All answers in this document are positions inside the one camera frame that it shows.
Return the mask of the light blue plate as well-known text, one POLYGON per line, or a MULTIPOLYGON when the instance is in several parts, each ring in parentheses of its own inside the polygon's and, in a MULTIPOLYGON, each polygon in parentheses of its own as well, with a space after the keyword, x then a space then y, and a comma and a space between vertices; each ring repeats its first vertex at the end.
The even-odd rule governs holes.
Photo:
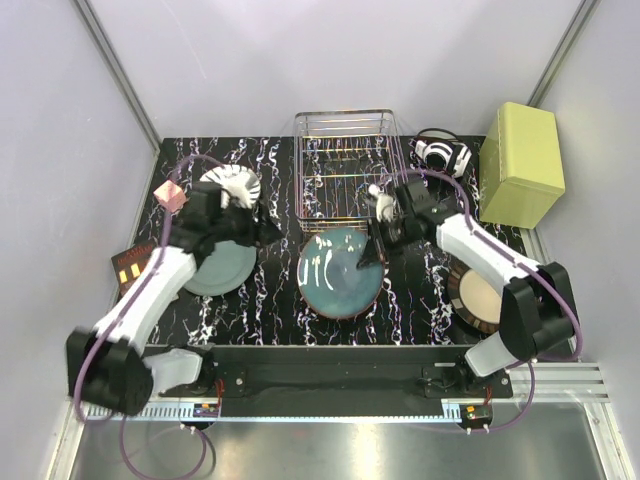
POLYGON ((255 247, 241 246, 233 241, 219 242, 184 289, 199 296, 232 292, 249 278, 256 258, 255 247))

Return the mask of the dark teal glazed plate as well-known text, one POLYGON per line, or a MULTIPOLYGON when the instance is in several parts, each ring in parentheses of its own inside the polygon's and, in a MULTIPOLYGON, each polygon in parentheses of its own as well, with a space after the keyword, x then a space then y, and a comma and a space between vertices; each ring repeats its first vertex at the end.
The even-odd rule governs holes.
POLYGON ((317 314, 333 320, 353 318, 370 308, 382 288, 379 263, 360 268, 368 237, 354 228, 326 230, 311 236, 297 266, 302 298, 317 314))

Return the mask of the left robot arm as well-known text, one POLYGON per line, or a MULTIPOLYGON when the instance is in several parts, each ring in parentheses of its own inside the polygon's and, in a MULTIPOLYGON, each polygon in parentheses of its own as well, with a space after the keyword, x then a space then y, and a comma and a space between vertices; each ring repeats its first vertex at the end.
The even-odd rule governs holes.
POLYGON ((92 329, 77 328, 67 338, 74 406, 89 403, 134 416, 153 395, 176 387, 208 394, 216 372, 207 350, 179 346, 147 356, 147 340, 181 289, 213 297, 239 288, 258 249, 282 237, 259 181, 194 183, 179 214, 166 217, 161 244, 133 286, 92 329))

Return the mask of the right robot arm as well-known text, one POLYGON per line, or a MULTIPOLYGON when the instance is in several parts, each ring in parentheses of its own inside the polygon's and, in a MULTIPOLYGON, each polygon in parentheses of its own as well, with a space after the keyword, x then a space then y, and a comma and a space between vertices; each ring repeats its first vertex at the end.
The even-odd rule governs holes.
POLYGON ((466 212, 427 200, 399 212, 387 194, 375 200, 369 239, 358 266, 382 263, 405 246, 427 240, 477 272, 501 300, 498 331, 471 347, 454 371, 454 384, 476 396, 490 375, 540 358, 571 338, 582 342, 568 272, 557 262, 540 264, 488 235, 466 212))

